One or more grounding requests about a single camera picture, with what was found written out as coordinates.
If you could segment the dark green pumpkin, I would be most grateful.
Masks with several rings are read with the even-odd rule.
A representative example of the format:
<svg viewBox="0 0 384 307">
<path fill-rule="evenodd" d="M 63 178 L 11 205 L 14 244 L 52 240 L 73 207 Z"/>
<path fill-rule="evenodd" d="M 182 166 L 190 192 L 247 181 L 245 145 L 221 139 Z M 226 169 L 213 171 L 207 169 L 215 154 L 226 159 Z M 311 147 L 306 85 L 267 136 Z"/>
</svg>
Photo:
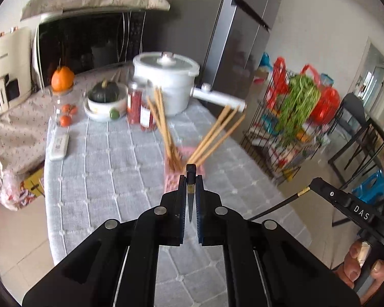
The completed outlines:
<svg viewBox="0 0 384 307">
<path fill-rule="evenodd" d="M 95 84 L 88 98 L 96 103 L 112 103 L 119 99 L 120 90 L 116 82 L 103 80 Z"/>
</svg>

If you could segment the white electric cooking pot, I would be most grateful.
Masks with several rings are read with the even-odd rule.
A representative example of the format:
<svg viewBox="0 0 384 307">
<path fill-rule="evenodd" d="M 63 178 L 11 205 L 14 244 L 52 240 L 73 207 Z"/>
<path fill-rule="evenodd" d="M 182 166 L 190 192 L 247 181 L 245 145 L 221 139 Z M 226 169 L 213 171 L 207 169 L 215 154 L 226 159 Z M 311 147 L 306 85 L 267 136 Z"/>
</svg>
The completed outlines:
<svg viewBox="0 0 384 307">
<path fill-rule="evenodd" d="M 206 101 L 217 106 L 229 105 L 243 112 L 243 99 L 215 92 L 208 83 L 198 87 L 195 84 L 200 66 L 191 58 L 171 52 L 146 52 L 133 58 L 134 77 L 144 80 L 162 90 L 164 109 L 167 116 L 175 116 L 188 107 L 191 98 Z"/>
</svg>

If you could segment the cream air fryer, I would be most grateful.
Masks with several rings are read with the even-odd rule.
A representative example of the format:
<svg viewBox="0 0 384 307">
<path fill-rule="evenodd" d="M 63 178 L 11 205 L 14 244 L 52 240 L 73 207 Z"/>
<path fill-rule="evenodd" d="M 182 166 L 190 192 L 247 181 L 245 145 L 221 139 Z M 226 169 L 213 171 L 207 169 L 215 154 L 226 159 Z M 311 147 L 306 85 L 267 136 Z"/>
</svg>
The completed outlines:
<svg viewBox="0 0 384 307">
<path fill-rule="evenodd" d="M 31 30 L 14 27 L 0 34 L 0 115 L 32 93 Z"/>
</svg>

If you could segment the grey checked tablecloth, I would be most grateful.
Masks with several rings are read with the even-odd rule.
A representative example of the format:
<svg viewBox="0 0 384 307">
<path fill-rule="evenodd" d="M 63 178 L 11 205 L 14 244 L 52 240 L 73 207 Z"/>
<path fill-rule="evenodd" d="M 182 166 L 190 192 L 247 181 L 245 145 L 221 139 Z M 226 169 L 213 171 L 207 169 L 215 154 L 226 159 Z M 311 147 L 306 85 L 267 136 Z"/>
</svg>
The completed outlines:
<svg viewBox="0 0 384 307">
<path fill-rule="evenodd" d="M 125 118 L 98 123 L 79 115 L 68 129 L 68 152 L 46 160 L 44 185 L 48 237 L 60 262 L 105 220 L 127 222 L 157 206 L 164 193 L 164 144 L 158 131 L 144 132 Z M 281 202 L 282 194 L 253 159 L 227 139 L 204 165 L 206 190 L 242 216 Z M 227 306 L 220 247 L 198 243 L 188 220 L 184 243 L 159 251 L 156 306 Z"/>
</svg>

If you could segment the orange fruit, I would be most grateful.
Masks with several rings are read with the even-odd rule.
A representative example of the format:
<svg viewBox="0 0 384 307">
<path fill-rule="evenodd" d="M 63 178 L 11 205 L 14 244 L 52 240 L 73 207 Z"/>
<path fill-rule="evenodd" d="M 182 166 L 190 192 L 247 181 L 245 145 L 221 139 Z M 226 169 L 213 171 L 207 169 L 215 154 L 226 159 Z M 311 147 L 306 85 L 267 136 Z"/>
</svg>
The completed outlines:
<svg viewBox="0 0 384 307">
<path fill-rule="evenodd" d="M 73 87 L 75 74 L 67 66 L 59 63 L 51 78 L 51 87 L 54 92 L 65 92 Z"/>
</svg>

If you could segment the white remote control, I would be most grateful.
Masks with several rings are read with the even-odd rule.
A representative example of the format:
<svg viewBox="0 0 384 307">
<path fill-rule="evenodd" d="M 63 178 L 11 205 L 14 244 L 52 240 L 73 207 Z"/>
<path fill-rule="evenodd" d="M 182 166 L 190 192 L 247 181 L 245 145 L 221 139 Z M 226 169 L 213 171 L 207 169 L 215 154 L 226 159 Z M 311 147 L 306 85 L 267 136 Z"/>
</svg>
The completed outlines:
<svg viewBox="0 0 384 307">
<path fill-rule="evenodd" d="M 54 135 L 48 149 L 50 161 L 58 161 L 65 158 L 68 150 L 69 134 Z"/>
</svg>

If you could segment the white bowl green dot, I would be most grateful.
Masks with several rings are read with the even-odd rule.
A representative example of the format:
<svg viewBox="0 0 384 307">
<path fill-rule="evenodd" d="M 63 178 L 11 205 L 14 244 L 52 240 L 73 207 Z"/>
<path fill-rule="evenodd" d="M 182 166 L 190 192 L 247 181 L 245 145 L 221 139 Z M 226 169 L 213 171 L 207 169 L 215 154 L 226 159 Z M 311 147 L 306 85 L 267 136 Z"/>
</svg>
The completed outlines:
<svg viewBox="0 0 384 307">
<path fill-rule="evenodd" d="M 110 122 L 118 120 L 127 113 L 127 95 L 128 88 L 122 83 L 118 82 L 119 97 L 116 101 L 111 103 L 97 103 L 89 98 L 89 92 L 86 93 L 83 100 L 83 107 L 85 114 L 97 122 Z"/>
</svg>

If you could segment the wooden chopstick in holder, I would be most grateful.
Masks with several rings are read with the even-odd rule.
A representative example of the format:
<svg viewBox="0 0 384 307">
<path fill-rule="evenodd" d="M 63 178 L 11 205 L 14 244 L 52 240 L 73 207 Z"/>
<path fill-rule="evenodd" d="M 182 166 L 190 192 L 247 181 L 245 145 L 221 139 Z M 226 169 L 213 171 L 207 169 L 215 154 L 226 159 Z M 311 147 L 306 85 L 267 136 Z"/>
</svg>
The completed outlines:
<svg viewBox="0 0 384 307">
<path fill-rule="evenodd" d="M 148 102 L 148 104 L 150 106 L 150 110 L 154 116 L 157 128 L 158 128 L 159 132 L 161 133 L 162 139 L 164 141 L 164 147 L 165 147 L 165 152 L 166 152 L 167 162 L 168 162 L 169 168 L 172 172 L 174 172 L 173 167 L 169 161 L 170 160 L 170 150 L 169 150 L 169 146 L 166 142 L 166 132 L 164 129 L 164 124 L 162 123 L 162 116 L 160 115 L 161 111 L 159 109 L 159 105 L 153 103 L 151 101 L 150 97 L 147 97 L 147 102 Z"/>
<path fill-rule="evenodd" d="M 206 148 L 208 148 L 210 146 L 210 143 L 212 143 L 216 137 L 223 131 L 223 129 L 227 126 L 227 124 L 234 118 L 234 116 L 237 114 L 237 112 L 239 111 L 239 106 L 237 108 L 235 108 L 233 111 L 230 110 L 229 111 L 229 114 L 227 115 L 227 117 L 225 118 L 225 120 L 221 123 L 221 125 L 218 127 L 218 129 L 213 133 L 213 135 L 210 137 L 210 139 L 208 140 L 208 142 L 206 142 L 206 144 L 204 145 L 204 147 L 199 151 L 199 153 L 194 157 L 194 160 L 192 163 L 194 163 L 194 161 L 196 161 L 196 159 L 198 158 L 199 155 L 202 155 L 204 150 Z"/>
<path fill-rule="evenodd" d="M 211 147 L 206 148 L 202 155 L 199 155 L 194 164 L 196 166 L 201 166 L 203 163 L 223 144 L 223 142 L 239 127 L 239 125 L 243 122 L 246 115 L 243 114 L 231 128 L 221 137 L 215 144 L 210 143 Z"/>
<path fill-rule="evenodd" d="M 175 142 L 173 140 L 173 135 L 172 135 L 171 130 L 168 126 L 168 121 L 166 118 L 165 105 L 164 105 L 163 92 L 162 92 L 162 89 L 160 87 L 158 88 L 157 91 L 158 91 L 158 97 L 159 97 L 159 102 L 160 102 L 160 109 L 162 111 L 160 113 L 160 115 L 162 116 L 162 123 L 164 124 L 164 129 L 166 132 L 166 142 L 167 142 L 167 144 L 169 146 L 169 150 L 170 150 L 170 160 L 169 161 L 173 167 L 173 171 L 181 171 L 182 161 L 180 158 L 179 151 L 178 151 L 177 147 L 175 146 Z"/>
<path fill-rule="evenodd" d="M 171 171 L 175 172 L 179 168 L 179 158 L 175 146 L 173 145 L 173 140 L 170 135 L 170 131 L 168 129 L 166 115 L 164 111 L 162 90 L 160 90 L 159 88 L 154 88 L 154 99 L 157 112 L 156 121 L 159 131 L 161 132 L 164 140 L 168 165 Z"/>
<path fill-rule="evenodd" d="M 210 139 L 210 137 L 213 135 L 213 133 L 218 129 L 218 127 L 221 125 L 221 123 L 225 120 L 227 115 L 229 114 L 229 111 L 231 110 L 231 107 L 229 105 L 225 106 L 225 108 L 222 110 L 220 115 L 218 116 L 216 122 L 212 125 L 211 129 L 207 132 L 205 137 L 202 139 L 198 147 L 195 149 L 193 154 L 188 158 L 186 163 L 192 163 L 194 160 L 194 157 L 199 153 L 199 151 L 204 147 L 206 142 Z"/>
</svg>

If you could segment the grey refrigerator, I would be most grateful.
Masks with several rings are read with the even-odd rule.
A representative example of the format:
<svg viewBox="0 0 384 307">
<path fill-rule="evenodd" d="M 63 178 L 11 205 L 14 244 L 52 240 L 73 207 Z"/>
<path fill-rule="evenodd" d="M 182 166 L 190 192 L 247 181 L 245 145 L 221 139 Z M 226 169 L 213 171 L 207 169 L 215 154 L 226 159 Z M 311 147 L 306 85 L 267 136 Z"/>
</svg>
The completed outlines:
<svg viewBox="0 0 384 307">
<path fill-rule="evenodd" d="M 198 84 L 244 99 L 282 0 L 167 0 L 145 19 L 145 51 L 167 51 L 200 65 Z"/>
</svg>

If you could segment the red plastic bag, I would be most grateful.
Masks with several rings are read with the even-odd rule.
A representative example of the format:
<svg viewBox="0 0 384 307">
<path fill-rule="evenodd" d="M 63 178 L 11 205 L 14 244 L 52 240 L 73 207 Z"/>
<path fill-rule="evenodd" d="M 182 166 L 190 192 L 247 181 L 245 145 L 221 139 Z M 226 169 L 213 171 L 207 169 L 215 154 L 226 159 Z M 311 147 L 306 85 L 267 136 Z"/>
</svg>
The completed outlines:
<svg viewBox="0 0 384 307">
<path fill-rule="evenodd" d="M 328 75 L 318 73 L 310 64 L 306 64 L 300 73 L 304 75 L 310 73 L 321 94 L 309 119 L 315 125 L 328 125 L 334 118 L 341 102 L 339 93 L 333 88 L 334 81 Z"/>
<path fill-rule="evenodd" d="M 279 95 L 287 94 L 289 86 L 286 81 L 286 62 L 283 57 L 278 57 L 273 65 L 273 74 L 265 95 L 266 107 L 274 109 Z"/>
</svg>

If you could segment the green leafy vegetables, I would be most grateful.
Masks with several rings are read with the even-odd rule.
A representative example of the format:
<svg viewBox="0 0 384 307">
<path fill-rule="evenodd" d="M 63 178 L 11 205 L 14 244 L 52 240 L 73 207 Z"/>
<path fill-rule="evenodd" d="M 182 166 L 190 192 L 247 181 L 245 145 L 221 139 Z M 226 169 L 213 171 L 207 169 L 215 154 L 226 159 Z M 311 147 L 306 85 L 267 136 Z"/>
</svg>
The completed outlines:
<svg viewBox="0 0 384 307">
<path fill-rule="evenodd" d="M 284 145 L 295 140 L 321 96 L 313 79 L 304 74 L 297 74 L 289 79 L 289 90 L 280 107 L 280 115 L 275 127 L 282 136 Z"/>
</svg>

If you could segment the black microwave oven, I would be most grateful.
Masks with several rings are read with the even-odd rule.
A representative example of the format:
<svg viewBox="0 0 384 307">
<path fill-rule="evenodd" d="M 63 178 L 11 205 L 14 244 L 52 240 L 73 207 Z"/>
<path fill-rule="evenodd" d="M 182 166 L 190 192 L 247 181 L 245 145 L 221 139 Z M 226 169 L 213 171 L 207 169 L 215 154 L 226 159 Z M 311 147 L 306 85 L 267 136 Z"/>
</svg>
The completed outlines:
<svg viewBox="0 0 384 307">
<path fill-rule="evenodd" d="M 131 61 L 140 54 L 145 11 L 58 15 L 42 21 L 33 40 L 34 82 L 51 85 L 58 67 L 75 75 Z"/>
</svg>

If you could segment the red goji jar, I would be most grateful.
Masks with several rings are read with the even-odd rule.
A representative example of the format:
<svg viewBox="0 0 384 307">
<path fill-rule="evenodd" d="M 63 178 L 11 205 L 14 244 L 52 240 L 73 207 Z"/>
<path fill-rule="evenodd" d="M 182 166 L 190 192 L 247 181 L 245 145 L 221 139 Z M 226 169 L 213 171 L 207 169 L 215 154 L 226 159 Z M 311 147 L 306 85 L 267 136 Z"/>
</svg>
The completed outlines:
<svg viewBox="0 0 384 307">
<path fill-rule="evenodd" d="M 143 88 L 139 82 L 136 82 L 135 80 L 129 82 L 127 95 L 127 120 L 131 125 L 140 123 L 142 93 Z"/>
</svg>

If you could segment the glass jar with tomatoes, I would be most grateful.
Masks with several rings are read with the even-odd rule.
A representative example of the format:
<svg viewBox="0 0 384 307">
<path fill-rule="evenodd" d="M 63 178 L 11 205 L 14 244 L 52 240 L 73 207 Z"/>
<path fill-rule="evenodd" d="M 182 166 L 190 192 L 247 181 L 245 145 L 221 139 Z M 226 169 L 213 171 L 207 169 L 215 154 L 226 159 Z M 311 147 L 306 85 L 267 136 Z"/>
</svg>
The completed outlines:
<svg viewBox="0 0 384 307">
<path fill-rule="evenodd" d="M 62 92 L 51 90 L 51 99 L 54 107 L 53 118 L 57 127 L 68 128 L 78 119 L 80 96 L 71 87 Z"/>
</svg>

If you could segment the red labelled jar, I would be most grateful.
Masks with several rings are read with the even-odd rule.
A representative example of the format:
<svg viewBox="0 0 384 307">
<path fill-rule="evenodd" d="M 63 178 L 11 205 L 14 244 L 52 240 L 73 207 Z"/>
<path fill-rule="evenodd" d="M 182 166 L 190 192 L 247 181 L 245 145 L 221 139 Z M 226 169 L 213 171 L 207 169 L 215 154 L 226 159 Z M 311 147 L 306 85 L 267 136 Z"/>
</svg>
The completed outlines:
<svg viewBox="0 0 384 307">
<path fill-rule="evenodd" d="M 147 102 L 147 96 L 142 94 L 140 108 L 140 125 L 143 131 L 152 132 L 156 128 L 154 116 Z"/>
</svg>

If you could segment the pink perforated utensil holder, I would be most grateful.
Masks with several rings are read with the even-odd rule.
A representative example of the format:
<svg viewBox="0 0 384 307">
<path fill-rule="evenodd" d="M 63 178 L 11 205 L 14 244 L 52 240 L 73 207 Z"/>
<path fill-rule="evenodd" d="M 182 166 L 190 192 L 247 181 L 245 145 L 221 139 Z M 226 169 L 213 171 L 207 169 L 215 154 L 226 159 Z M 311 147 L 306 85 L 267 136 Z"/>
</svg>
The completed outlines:
<svg viewBox="0 0 384 307">
<path fill-rule="evenodd" d="M 169 159 L 165 159 L 164 164 L 164 192 L 171 192 L 177 190 L 179 185 L 180 175 L 186 175 L 186 160 L 195 151 L 194 147 L 180 147 L 178 148 L 181 160 L 183 163 L 181 171 L 174 171 L 170 168 Z"/>
</svg>

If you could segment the floral table cover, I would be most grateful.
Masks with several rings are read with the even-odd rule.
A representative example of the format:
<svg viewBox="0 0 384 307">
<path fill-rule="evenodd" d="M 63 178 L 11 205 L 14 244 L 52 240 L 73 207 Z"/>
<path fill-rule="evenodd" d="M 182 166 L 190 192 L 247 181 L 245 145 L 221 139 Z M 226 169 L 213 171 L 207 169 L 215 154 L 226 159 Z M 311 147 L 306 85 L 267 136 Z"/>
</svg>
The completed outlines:
<svg viewBox="0 0 384 307">
<path fill-rule="evenodd" d="M 101 80 L 126 83 L 133 72 L 131 63 L 117 67 L 86 72 L 75 78 L 70 93 L 57 97 L 49 90 L 33 94 L 24 103 L 0 115 L 0 204 L 11 211 L 18 211 L 32 199 L 32 194 L 22 186 L 24 177 L 37 170 L 44 162 L 48 134 L 53 130 L 64 133 L 73 131 L 78 123 L 87 119 L 84 113 L 84 93 Z M 71 104 L 77 107 L 73 125 L 57 125 L 61 108 Z"/>
</svg>

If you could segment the blue plastic bag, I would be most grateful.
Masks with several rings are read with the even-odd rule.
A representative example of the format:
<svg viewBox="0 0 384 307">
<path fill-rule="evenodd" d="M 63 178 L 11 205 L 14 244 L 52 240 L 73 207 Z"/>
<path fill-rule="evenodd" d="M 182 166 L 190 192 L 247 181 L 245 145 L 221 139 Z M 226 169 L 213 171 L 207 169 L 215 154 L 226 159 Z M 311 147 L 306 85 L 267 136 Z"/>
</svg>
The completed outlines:
<svg viewBox="0 0 384 307">
<path fill-rule="evenodd" d="M 260 63 L 259 63 L 259 68 L 262 70 L 267 70 L 267 71 L 272 71 L 273 66 L 270 63 L 270 56 L 264 52 L 263 56 L 261 57 Z"/>
</svg>

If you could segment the black chair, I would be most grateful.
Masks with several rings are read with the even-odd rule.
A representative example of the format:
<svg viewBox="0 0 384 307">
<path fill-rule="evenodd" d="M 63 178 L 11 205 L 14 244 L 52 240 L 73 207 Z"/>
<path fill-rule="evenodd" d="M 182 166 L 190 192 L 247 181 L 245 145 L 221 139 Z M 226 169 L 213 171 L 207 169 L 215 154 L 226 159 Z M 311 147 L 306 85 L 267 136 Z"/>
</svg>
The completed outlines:
<svg viewBox="0 0 384 307">
<path fill-rule="evenodd" d="M 363 102 L 353 93 L 346 94 L 342 99 L 329 131 L 333 132 L 337 126 L 350 136 L 347 143 L 327 162 L 336 174 L 341 189 L 348 187 L 359 176 L 368 174 L 374 168 L 384 172 L 382 156 L 384 154 L 384 128 L 365 111 Z M 336 166 L 336 161 L 353 145 L 356 145 L 357 148 L 345 166 L 349 167 L 361 153 L 364 154 L 364 158 L 351 177 L 347 179 Z"/>
</svg>

